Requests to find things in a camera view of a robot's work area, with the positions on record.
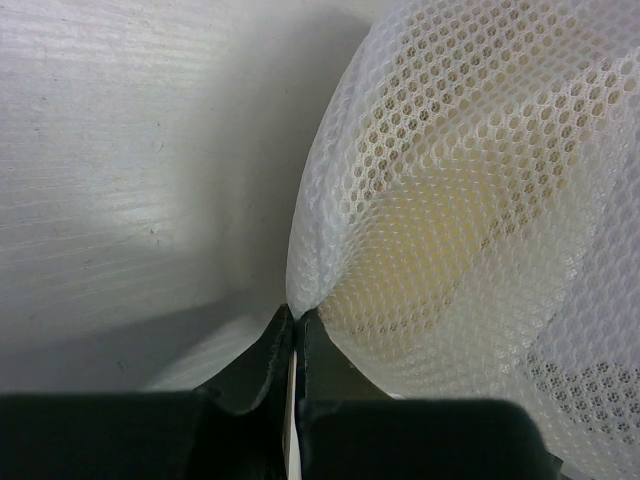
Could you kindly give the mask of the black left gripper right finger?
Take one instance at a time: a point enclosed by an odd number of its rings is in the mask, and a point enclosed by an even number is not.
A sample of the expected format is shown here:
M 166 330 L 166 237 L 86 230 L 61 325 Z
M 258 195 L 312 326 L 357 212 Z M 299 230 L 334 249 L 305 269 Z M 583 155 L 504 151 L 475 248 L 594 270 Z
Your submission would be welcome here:
M 304 479 L 558 479 L 529 415 L 495 399 L 396 400 L 331 341 L 296 323 L 295 425 Z

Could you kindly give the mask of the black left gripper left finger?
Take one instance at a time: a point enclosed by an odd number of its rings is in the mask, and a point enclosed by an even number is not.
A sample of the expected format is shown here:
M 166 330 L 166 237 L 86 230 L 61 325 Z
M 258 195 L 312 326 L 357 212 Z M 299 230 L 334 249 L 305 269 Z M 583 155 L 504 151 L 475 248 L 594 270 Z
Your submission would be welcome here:
M 294 321 L 192 390 L 7 394 L 4 479 L 284 479 Z

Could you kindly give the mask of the white mesh laundry bag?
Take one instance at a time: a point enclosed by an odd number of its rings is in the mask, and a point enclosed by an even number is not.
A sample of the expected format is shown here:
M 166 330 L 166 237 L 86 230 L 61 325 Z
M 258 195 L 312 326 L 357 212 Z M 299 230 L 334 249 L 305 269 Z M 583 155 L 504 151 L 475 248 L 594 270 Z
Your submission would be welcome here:
M 286 295 L 382 390 L 514 401 L 637 478 L 638 3 L 395 3 L 309 152 Z

